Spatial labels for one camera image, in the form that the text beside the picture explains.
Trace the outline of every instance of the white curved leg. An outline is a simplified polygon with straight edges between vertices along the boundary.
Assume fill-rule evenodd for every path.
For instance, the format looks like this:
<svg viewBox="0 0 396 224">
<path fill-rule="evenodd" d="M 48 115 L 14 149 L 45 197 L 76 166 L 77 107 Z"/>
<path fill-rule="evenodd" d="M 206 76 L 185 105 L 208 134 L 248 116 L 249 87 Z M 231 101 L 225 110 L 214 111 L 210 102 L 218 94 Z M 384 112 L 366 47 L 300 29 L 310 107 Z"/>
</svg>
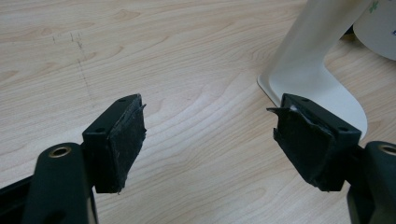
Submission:
<svg viewBox="0 0 396 224">
<path fill-rule="evenodd" d="M 359 102 L 324 66 L 324 56 L 371 0 L 308 0 L 258 83 L 276 106 L 283 93 L 306 97 L 361 130 Z"/>
</svg>

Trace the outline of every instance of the black foam piece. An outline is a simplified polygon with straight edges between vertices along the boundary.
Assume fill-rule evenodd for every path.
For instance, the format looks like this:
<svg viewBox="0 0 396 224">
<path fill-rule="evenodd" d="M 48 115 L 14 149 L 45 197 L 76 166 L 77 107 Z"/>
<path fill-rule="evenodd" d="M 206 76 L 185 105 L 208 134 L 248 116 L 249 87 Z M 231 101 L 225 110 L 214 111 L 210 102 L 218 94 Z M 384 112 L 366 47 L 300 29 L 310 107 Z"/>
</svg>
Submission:
<svg viewBox="0 0 396 224">
<path fill-rule="evenodd" d="M 97 193 L 120 192 L 146 137 L 140 94 L 123 97 L 82 134 L 88 173 Z"/>
</svg>

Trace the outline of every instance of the white base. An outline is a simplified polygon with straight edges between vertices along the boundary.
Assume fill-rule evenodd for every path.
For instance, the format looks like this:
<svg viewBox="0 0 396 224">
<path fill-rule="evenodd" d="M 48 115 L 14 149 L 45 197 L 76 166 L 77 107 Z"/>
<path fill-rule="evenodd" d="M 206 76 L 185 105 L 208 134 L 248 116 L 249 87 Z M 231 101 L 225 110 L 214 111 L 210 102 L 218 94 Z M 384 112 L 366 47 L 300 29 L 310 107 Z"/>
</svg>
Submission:
<svg viewBox="0 0 396 224">
<path fill-rule="evenodd" d="M 324 66 L 308 73 L 290 71 L 290 76 L 295 78 L 278 80 L 276 76 L 269 79 L 260 76 L 258 82 L 276 106 L 280 106 L 283 93 L 303 96 L 361 130 L 363 138 L 367 132 L 367 118 L 363 108 Z"/>
<path fill-rule="evenodd" d="M 370 0 L 308 0 L 258 83 L 276 106 L 283 93 L 308 98 L 367 132 L 367 118 L 352 94 L 325 68 L 324 56 Z"/>
</svg>

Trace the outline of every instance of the screw hole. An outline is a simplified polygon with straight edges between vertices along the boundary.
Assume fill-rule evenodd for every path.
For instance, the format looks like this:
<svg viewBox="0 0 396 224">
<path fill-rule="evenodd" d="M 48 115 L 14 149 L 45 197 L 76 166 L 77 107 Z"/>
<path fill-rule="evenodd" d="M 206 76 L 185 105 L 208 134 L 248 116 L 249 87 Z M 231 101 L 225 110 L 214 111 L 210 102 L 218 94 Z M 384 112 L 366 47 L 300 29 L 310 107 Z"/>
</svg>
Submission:
<svg viewBox="0 0 396 224">
<path fill-rule="evenodd" d="M 49 156 L 51 158 L 60 158 L 69 154 L 71 150 L 72 149 L 70 147 L 57 147 L 49 153 Z"/>
<path fill-rule="evenodd" d="M 338 130 L 343 131 L 343 132 L 349 131 L 349 129 L 346 127 L 338 127 Z"/>
<path fill-rule="evenodd" d="M 382 145 L 379 148 L 390 155 L 396 156 L 396 147 Z"/>
<path fill-rule="evenodd" d="M 105 128 L 98 128 L 95 130 L 96 133 L 103 133 L 106 129 Z"/>
</svg>

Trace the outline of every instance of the wooden table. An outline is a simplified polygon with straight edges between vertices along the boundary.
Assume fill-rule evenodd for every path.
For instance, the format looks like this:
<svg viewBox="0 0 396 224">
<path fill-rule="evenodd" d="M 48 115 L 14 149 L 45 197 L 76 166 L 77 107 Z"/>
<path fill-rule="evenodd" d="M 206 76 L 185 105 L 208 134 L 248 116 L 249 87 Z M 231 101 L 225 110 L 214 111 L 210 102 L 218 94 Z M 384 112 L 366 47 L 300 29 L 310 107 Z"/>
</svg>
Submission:
<svg viewBox="0 0 396 224">
<path fill-rule="evenodd" d="M 147 139 L 120 195 L 96 195 L 101 223 L 348 223 L 348 186 L 305 184 L 256 83 L 304 4 L 1 1 L 0 188 L 139 92 Z M 366 111 L 361 145 L 394 142 L 396 63 L 340 40 L 326 64 Z"/>
</svg>

